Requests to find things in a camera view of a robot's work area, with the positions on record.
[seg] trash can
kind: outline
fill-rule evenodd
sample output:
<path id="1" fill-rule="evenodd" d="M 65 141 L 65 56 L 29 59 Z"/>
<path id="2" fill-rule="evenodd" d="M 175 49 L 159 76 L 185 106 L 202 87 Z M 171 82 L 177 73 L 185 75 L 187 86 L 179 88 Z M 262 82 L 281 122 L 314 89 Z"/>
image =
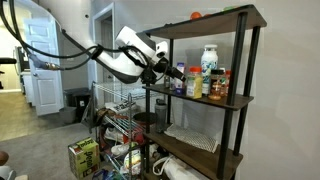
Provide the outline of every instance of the trash can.
<path id="1" fill-rule="evenodd" d="M 76 120 L 76 107 L 66 106 L 59 110 L 60 119 L 65 124 L 72 124 Z"/>
<path id="2" fill-rule="evenodd" d="M 64 107 L 75 107 L 75 121 L 81 122 L 82 115 L 90 98 L 88 88 L 67 89 L 64 93 Z"/>

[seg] white bottle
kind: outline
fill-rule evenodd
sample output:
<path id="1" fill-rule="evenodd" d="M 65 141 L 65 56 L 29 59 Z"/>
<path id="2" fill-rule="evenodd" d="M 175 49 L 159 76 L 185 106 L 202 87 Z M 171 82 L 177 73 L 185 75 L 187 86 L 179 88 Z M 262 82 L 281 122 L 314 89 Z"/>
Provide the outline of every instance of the white bottle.
<path id="1" fill-rule="evenodd" d="M 210 76 L 211 70 L 217 69 L 218 55 L 216 52 L 217 45 L 207 44 L 204 46 L 204 52 L 201 57 L 201 67 L 202 67 L 202 94 L 207 96 L 210 94 Z"/>

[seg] wooden shelf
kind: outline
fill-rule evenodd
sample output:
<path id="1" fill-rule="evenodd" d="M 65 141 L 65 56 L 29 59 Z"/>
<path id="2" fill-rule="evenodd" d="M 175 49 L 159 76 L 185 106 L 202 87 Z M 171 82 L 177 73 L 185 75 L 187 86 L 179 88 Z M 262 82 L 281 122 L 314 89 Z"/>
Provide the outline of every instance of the wooden shelf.
<path id="1" fill-rule="evenodd" d="M 220 145 L 218 145 L 215 153 L 210 153 L 208 151 L 188 145 L 165 134 L 150 132 L 144 133 L 144 135 L 155 143 L 160 144 L 161 147 L 172 153 L 177 158 L 186 162 L 188 165 L 198 170 L 208 178 L 218 179 L 216 177 L 216 171 L 220 155 Z M 231 179 L 243 158 L 242 154 L 239 156 L 234 156 L 232 152 L 233 151 L 230 149 L 227 151 L 224 179 Z"/>
<path id="2" fill-rule="evenodd" d="M 144 32 L 151 36 L 167 39 L 182 39 L 234 32 L 240 13 L 248 13 L 246 29 L 252 29 L 256 26 L 267 26 L 267 22 L 263 19 L 255 6 L 250 4 L 214 13 L 195 20 L 165 24 L 163 27 L 146 30 Z"/>
<path id="3" fill-rule="evenodd" d="M 253 100 L 253 97 L 245 97 L 243 95 L 239 95 L 236 94 L 235 96 L 235 102 L 233 106 L 227 105 L 227 97 L 222 97 L 221 100 L 219 101 L 213 101 L 211 99 L 209 99 L 208 97 L 202 97 L 199 99 L 192 99 L 190 97 L 187 97 L 185 95 L 180 95 L 180 94 L 176 94 L 175 91 L 171 91 L 169 88 L 165 88 L 163 84 L 156 84 L 156 85 L 151 85 L 150 87 L 143 87 L 144 89 L 149 89 L 151 91 L 156 91 L 156 92 L 160 92 L 163 94 L 167 94 L 167 95 L 171 95 L 174 97 L 178 97 L 181 99 L 186 99 L 189 101 L 194 101 L 197 103 L 201 103 L 201 104 L 206 104 L 206 105 L 210 105 L 210 106 L 215 106 L 215 107 L 219 107 L 219 108 L 223 108 L 223 109 L 230 109 L 233 111 L 237 111 L 241 108 L 243 108 L 244 106 L 246 106 L 250 101 Z"/>

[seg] floor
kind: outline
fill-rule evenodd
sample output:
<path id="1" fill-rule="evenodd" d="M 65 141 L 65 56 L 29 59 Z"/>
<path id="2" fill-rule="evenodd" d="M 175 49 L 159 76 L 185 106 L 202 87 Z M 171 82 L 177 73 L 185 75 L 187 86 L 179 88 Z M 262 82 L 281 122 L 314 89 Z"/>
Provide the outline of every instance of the floor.
<path id="1" fill-rule="evenodd" d="M 62 126 L 59 113 L 37 117 L 21 92 L 0 93 L 0 141 Z"/>

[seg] carpet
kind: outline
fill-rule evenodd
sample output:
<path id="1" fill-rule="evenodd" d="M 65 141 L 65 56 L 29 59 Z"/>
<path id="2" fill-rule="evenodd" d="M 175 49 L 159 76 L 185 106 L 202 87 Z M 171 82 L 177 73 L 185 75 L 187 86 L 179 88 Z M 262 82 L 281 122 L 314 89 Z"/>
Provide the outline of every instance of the carpet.
<path id="1" fill-rule="evenodd" d="M 9 154 L 5 164 L 17 175 L 27 174 L 29 180 L 76 180 L 69 166 L 69 144 L 86 137 L 95 139 L 81 123 L 51 129 L 29 136 L 0 142 L 0 150 Z"/>

